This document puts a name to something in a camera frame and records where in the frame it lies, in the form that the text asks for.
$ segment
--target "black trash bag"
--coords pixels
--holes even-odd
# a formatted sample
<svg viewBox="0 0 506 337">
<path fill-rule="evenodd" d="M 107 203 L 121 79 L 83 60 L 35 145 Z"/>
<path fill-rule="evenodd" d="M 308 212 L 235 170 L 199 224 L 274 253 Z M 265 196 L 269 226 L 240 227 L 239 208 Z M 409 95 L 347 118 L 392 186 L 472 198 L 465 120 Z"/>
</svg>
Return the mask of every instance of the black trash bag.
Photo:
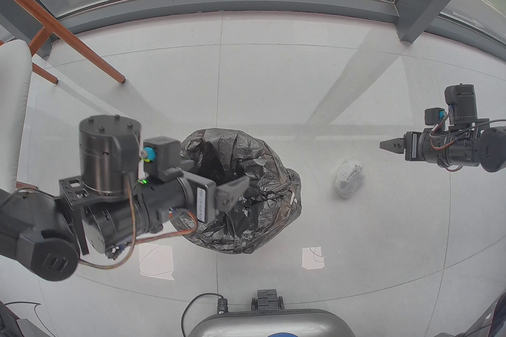
<svg viewBox="0 0 506 337">
<path fill-rule="evenodd" d="M 219 213 L 210 224 L 199 222 L 197 232 L 184 236 L 207 249 L 229 254 L 250 254 L 263 246 L 301 211 L 300 177 L 283 166 L 279 156 L 263 140 L 241 131 L 201 129 L 181 145 L 181 156 L 193 160 L 191 172 L 221 185 L 247 175 L 250 187 L 228 213 Z M 172 220 L 177 230 L 193 221 Z"/>
</svg>

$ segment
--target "white scrap in trash bag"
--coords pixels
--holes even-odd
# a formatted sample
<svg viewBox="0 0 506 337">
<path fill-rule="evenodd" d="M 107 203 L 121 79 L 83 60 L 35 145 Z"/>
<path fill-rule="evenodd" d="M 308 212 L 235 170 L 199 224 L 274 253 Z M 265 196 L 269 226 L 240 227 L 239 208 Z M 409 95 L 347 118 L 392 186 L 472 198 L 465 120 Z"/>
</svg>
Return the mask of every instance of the white scrap in trash bag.
<svg viewBox="0 0 506 337">
<path fill-rule="evenodd" d="M 364 181 L 364 166 L 357 160 L 346 158 L 338 169 L 335 188 L 342 198 L 349 198 Z"/>
</svg>

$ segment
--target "cable connector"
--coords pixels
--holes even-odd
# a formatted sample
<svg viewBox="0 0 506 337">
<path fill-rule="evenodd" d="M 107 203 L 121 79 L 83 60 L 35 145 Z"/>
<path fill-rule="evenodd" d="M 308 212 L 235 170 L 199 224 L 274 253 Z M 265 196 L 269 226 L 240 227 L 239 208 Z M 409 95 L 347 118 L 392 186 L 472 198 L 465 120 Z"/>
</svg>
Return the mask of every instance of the cable connector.
<svg viewBox="0 0 506 337">
<path fill-rule="evenodd" d="M 228 313 L 228 301 L 226 298 L 218 298 L 218 308 L 216 313 L 218 313 L 218 315 Z"/>
</svg>

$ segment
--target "white floor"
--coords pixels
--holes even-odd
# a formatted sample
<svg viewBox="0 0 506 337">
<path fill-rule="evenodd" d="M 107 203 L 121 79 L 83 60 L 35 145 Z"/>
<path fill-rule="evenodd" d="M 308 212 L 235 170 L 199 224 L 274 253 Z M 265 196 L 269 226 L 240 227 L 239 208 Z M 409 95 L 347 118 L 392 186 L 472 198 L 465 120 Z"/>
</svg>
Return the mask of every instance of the white floor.
<svg viewBox="0 0 506 337">
<path fill-rule="evenodd" d="M 1 260 L 0 299 L 43 303 L 58 337 L 180 336 L 194 296 L 218 290 L 246 309 L 266 288 L 288 308 L 332 311 L 357 337 L 432 337 L 465 331 L 506 288 L 506 171 L 450 174 L 378 147 L 421 130 L 452 84 L 475 85 L 480 117 L 504 118 L 506 63 L 432 35 L 401 43 L 390 24 L 302 13 L 156 18 L 80 37 L 128 80 L 57 43 L 45 68 L 60 83 L 32 76 L 20 181 L 57 192 L 79 174 L 79 121 L 120 113 L 145 137 L 218 126 L 264 139 L 300 174 L 303 212 L 252 255 L 159 242 L 172 247 L 174 280 L 144 276 L 138 252 L 60 283 Z M 340 200 L 332 184 L 347 157 L 365 164 L 366 181 Z M 305 247 L 321 248 L 323 268 L 302 267 Z M 12 308 L 39 324 L 31 306 Z M 215 298 L 199 301 L 187 330 L 215 310 Z"/>
</svg>

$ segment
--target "white cushion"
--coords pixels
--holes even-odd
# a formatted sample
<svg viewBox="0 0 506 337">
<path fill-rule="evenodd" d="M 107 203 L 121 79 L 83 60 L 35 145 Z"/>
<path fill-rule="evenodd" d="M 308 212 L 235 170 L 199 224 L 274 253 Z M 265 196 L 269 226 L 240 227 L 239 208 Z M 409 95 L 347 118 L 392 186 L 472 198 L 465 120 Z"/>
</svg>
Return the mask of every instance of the white cushion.
<svg viewBox="0 0 506 337">
<path fill-rule="evenodd" d="M 0 46 L 0 189 L 16 189 L 19 150 L 32 72 L 30 49 L 15 40 Z"/>
</svg>

